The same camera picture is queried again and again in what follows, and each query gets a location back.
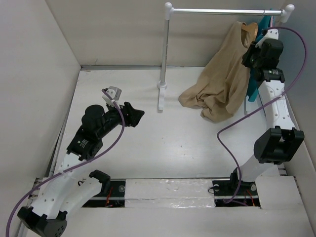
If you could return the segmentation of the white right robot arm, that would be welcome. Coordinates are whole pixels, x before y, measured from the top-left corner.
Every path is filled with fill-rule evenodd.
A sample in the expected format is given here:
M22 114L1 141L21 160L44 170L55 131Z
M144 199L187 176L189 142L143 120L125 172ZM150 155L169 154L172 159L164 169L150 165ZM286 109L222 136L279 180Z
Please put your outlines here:
M282 52L281 41L266 39L260 46L253 43L242 58L243 65L253 71L267 130L255 141L252 157L231 173L228 188L233 194L250 188L273 165L291 161L304 141L305 135L292 122L283 94L285 77L277 68Z

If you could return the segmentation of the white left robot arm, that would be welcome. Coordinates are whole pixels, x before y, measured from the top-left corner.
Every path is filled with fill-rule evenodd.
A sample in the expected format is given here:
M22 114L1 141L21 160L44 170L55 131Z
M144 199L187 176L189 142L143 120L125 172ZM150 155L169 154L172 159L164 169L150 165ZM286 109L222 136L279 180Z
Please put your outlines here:
M29 206L23 206L17 216L31 231L41 237L59 237L65 231L69 218L95 195L110 191L110 176L100 170L92 171L79 186L88 162L103 147L102 139L115 127L136 127L145 114L128 102L123 105L100 105L86 108L81 126L67 147L58 176L48 180L39 197Z

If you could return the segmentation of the beige t shirt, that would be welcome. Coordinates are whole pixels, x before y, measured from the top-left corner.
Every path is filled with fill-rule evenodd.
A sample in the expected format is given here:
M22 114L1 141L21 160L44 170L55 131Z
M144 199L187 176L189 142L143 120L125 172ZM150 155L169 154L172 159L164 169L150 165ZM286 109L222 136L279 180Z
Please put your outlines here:
M220 49L205 66L196 84L186 89L178 101L183 107L200 107L201 116L218 123L234 116L246 96L250 69L242 57L251 44L245 24L235 22Z

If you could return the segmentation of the wooden clothes hanger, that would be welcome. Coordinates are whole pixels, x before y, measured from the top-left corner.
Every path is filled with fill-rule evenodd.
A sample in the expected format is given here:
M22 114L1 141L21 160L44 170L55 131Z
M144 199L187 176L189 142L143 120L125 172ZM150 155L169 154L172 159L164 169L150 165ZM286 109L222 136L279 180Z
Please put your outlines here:
M250 37L251 37L251 41L255 41L256 37L257 37L257 33L258 33L258 25L255 22L252 22L250 24L246 24L246 23L242 23L241 28L248 32Z

